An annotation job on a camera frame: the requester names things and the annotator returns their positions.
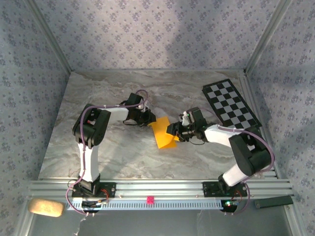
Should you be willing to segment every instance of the blue patterned wall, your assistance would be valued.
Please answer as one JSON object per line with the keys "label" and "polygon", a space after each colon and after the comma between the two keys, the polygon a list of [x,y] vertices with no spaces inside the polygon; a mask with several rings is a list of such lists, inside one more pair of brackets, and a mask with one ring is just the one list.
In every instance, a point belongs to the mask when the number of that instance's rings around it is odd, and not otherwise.
{"label": "blue patterned wall", "polygon": [[67,82],[23,1],[0,1],[0,235],[37,179]]}
{"label": "blue patterned wall", "polygon": [[315,235],[315,2],[294,0],[250,75],[277,162]]}
{"label": "blue patterned wall", "polygon": [[36,0],[73,70],[244,68],[278,0]]}

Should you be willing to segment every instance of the sponge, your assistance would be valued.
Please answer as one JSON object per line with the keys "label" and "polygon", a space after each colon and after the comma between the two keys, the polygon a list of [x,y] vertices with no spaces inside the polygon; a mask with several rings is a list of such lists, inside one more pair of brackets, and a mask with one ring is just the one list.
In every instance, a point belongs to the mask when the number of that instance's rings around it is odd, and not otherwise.
{"label": "sponge", "polygon": [[167,127],[170,125],[168,117],[157,118],[156,122],[149,125],[152,126],[158,148],[175,148],[177,146],[175,141],[178,141],[178,137],[166,133]]}
{"label": "sponge", "polygon": [[63,214],[64,203],[53,200],[33,198],[30,200],[28,210],[31,213],[59,217]]}

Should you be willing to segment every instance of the gray marble table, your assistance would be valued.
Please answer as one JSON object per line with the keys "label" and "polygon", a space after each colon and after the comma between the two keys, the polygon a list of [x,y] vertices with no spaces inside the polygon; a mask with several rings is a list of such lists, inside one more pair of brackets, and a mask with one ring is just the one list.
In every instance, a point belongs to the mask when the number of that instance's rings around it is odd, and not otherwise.
{"label": "gray marble table", "polygon": [[[72,72],[39,178],[78,176],[79,149],[71,130],[87,103],[117,104],[131,92],[146,89],[156,117],[168,116],[170,122],[176,122],[178,114],[191,107],[210,108],[202,86],[226,78],[242,92],[234,72]],[[210,113],[204,112],[204,117],[216,121]],[[151,127],[126,126],[122,122],[107,127],[98,160],[102,179],[217,178],[235,163],[231,149],[218,144],[177,143],[176,148],[158,149]]]}

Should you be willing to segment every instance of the black and white checkerboard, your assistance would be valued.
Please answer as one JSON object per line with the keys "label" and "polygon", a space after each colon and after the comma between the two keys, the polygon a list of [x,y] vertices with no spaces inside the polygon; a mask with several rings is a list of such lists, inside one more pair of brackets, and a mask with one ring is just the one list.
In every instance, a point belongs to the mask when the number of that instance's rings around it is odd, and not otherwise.
{"label": "black and white checkerboard", "polygon": [[202,91],[223,126],[238,129],[261,126],[230,79],[205,85]]}

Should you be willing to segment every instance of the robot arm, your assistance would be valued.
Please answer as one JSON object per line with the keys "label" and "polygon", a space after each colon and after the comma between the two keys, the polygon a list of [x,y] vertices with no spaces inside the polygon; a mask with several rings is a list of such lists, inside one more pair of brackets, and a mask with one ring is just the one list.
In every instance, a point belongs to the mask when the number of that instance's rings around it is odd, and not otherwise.
{"label": "robot arm", "polygon": [[[123,101],[120,105],[130,106],[136,105],[143,101],[143,97],[135,93],[131,93],[128,100]],[[81,171],[82,176],[84,171],[83,163],[83,142],[80,132],[80,120],[83,112],[92,104],[87,104],[83,109],[80,117],[77,119],[72,133],[78,143],[80,149]],[[127,120],[132,120],[133,123],[125,123]],[[80,187],[91,193],[97,194],[99,191],[100,173],[98,171],[98,147],[102,142],[108,124],[116,121],[123,121],[126,125],[148,125],[156,121],[156,117],[148,108],[146,103],[137,107],[124,108],[94,108],[87,111],[83,122],[84,142],[86,143],[85,150],[85,173],[81,180]]]}
{"label": "robot arm", "polygon": [[[196,136],[204,142],[232,148],[236,164],[219,177],[222,191],[251,177],[271,163],[270,153],[259,140],[244,133],[221,130],[214,123],[208,124],[198,107],[183,112],[179,119],[179,122],[168,126],[167,133],[178,136],[181,142],[187,142]],[[255,127],[246,130],[261,137]]]}

